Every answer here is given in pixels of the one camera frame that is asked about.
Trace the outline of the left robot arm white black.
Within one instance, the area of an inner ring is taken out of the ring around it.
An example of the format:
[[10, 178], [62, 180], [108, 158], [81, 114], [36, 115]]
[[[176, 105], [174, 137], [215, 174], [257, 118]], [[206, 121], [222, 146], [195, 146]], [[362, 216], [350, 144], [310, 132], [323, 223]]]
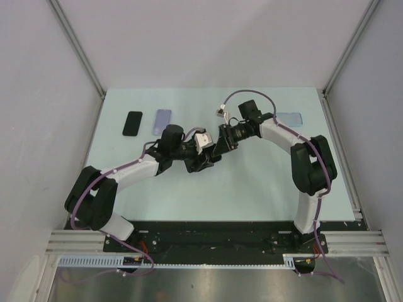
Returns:
[[72, 229], [103, 232], [116, 237], [123, 250], [135, 250], [139, 236], [133, 232], [134, 225], [114, 212], [117, 194], [144, 179], [162, 174], [175, 160], [183, 161], [189, 173], [209, 168], [221, 160], [221, 156], [213, 154], [215, 146], [203, 128], [194, 128], [185, 134], [180, 126], [168, 125], [159, 139], [144, 144], [137, 160], [113, 169], [85, 167], [64, 205], [71, 214]]

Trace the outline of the lilac phone case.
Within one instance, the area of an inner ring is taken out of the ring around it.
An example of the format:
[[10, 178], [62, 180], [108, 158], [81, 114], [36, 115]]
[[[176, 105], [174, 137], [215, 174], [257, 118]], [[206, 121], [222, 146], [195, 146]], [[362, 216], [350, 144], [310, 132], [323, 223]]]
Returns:
[[154, 136], [161, 136], [165, 128], [171, 122], [172, 111], [170, 109], [158, 109], [156, 111], [156, 118], [154, 120], [154, 126], [152, 128], [152, 134]]

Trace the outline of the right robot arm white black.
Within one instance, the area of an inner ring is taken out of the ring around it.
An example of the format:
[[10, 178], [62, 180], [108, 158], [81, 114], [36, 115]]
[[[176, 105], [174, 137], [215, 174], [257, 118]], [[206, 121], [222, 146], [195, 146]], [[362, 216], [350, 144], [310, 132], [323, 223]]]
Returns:
[[338, 174], [328, 141], [322, 135], [304, 137], [284, 125], [273, 113], [263, 114], [253, 100], [240, 104], [239, 111], [242, 121], [231, 125], [225, 104], [217, 110], [216, 115], [225, 123], [219, 126], [212, 157], [235, 150], [240, 141], [251, 137], [274, 143], [290, 156], [292, 179], [299, 190], [294, 219], [298, 232], [292, 234], [290, 244], [295, 251], [306, 252], [314, 242], [310, 233], [319, 227], [319, 200], [331, 190], [332, 181]]

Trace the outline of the light blue phone case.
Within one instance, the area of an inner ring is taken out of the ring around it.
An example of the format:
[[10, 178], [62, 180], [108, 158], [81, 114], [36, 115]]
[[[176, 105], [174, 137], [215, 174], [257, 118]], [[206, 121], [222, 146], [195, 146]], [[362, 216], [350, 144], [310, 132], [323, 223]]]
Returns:
[[276, 118], [289, 127], [298, 127], [304, 124], [300, 113], [277, 113]]

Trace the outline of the black phone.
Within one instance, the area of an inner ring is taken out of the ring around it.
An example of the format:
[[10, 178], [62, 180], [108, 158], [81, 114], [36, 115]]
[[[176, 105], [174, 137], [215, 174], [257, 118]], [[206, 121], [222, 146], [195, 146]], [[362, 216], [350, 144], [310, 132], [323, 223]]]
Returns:
[[222, 160], [222, 156], [221, 155], [214, 155], [213, 153], [210, 152], [210, 153], [205, 154], [205, 159], [206, 159], [205, 164], [208, 167], [212, 167], [212, 166], [214, 166], [215, 163], [217, 163], [217, 162]]

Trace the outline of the black smartphone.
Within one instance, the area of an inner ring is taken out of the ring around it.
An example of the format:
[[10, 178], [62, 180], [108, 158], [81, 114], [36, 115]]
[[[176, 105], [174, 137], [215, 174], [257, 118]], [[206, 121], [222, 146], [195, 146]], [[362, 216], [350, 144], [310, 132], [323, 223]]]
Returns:
[[142, 117], [143, 112], [141, 111], [129, 111], [125, 120], [122, 135], [125, 137], [136, 137], [139, 133]]

